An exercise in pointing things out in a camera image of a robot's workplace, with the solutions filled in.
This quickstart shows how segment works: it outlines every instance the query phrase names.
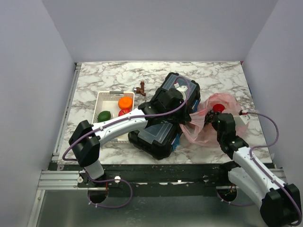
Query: pink plastic bag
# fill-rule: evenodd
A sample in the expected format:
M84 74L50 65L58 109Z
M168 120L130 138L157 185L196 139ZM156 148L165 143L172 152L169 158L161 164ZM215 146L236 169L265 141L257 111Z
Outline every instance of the pink plastic bag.
M190 143L206 147L216 147L219 145L217 141L217 132L211 124L207 124L203 127L206 114L211 111L213 106L216 104L224 105L225 110L223 113L239 115L239 111L242 110L234 96L226 93L213 94L204 103L199 104L198 111L196 113L190 114L191 122L186 126L180 124L181 130ZM248 124L244 126L236 126L237 135L242 137L247 128Z

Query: red object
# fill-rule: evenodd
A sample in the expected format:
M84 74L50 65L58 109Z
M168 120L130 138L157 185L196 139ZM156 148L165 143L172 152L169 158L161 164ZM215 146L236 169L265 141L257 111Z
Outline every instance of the red object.
M130 109L123 109L123 110L120 110L118 116L120 117L120 116L122 116L122 115L124 115L124 114L127 114L127 113L129 113L129 112L130 112Z
M216 113L216 112L222 113L223 110L225 110L225 107L224 107L224 105L222 105L222 104L216 104L216 105L213 106L213 111L214 111L215 113Z

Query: small brown object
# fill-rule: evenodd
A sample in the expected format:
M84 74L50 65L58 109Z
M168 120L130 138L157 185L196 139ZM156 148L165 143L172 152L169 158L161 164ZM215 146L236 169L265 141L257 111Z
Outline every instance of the small brown object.
M146 96L146 93L144 93L144 81L141 81L140 85L141 87L134 87L134 92Z

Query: lime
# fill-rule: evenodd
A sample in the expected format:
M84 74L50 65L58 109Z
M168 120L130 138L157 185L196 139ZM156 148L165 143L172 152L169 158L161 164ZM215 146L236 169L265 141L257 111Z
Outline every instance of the lime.
M98 115L98 122L105 122L105 121L108 121L110 120L111 118L111 114L110 114L110 111L102 111L101 113L99 113Z

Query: orange fruit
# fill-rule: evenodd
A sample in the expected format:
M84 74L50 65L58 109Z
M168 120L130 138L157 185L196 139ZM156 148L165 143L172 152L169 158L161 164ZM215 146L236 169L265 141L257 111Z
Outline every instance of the orange fruit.
M121 110L123 109L132 109L133 100L130 97L120 98L118 101L118 106Z

